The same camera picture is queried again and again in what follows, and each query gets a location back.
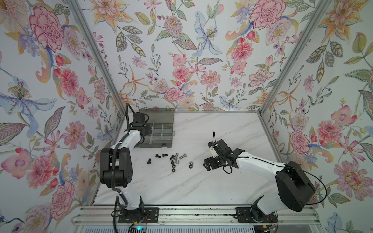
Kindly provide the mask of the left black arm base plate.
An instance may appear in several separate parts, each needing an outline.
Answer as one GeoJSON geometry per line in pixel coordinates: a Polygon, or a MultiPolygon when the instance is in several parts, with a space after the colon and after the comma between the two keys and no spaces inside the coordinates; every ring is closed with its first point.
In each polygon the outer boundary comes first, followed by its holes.
{"type": "Polygon", "coordinates": [[[134,210],[121,210],[119,214],[118,223],[158,223],[159,217],[159,208],[156,207],[149,207],[144,208],[143,210],[134,209],[134,210]]]}

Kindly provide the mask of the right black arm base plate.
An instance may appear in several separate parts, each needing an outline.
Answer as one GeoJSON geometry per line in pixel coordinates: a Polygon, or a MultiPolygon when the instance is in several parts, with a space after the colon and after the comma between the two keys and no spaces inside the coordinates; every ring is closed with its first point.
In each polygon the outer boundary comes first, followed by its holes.
{"type": "Polygon", "coordinates": [[[251,207],[237,207],[233,218],[239,223],[277,223],[278,216],[276,212],[269,215],[262,213],[259,209],[251,207]]]}

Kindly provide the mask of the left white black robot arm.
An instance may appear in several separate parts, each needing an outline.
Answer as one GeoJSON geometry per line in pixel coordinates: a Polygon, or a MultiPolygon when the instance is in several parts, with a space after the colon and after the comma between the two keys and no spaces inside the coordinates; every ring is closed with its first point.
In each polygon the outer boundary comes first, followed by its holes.
{"type": "Polygon", "coordinates": [[[147,114],[133,113],[133,122],[128,122],[124,136],[114,146],[102,149],[100,155],[101,184],[115,192],[121,207],[129,210],[143,204],[141,196],[129,187],[134,174],[131,150],[152,133],[148,121],[147,114]]]}

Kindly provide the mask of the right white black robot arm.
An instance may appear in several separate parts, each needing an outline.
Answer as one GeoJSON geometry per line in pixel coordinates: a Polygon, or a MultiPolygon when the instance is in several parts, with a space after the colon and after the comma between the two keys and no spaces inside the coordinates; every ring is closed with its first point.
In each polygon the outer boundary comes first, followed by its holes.
{"type": "Polygon", "coordinates": [[[204,160],[207,171],[218,168],[243,169],[267,178],[276,184],[272,194],[261,195],[251,205],[250,212],[258,219],[280,210],[301,212],[316,192],[306,172],[295,162],[272,162],[245,150],[232,150],[224,140],[208,143],[212,154],[204,160]]]}

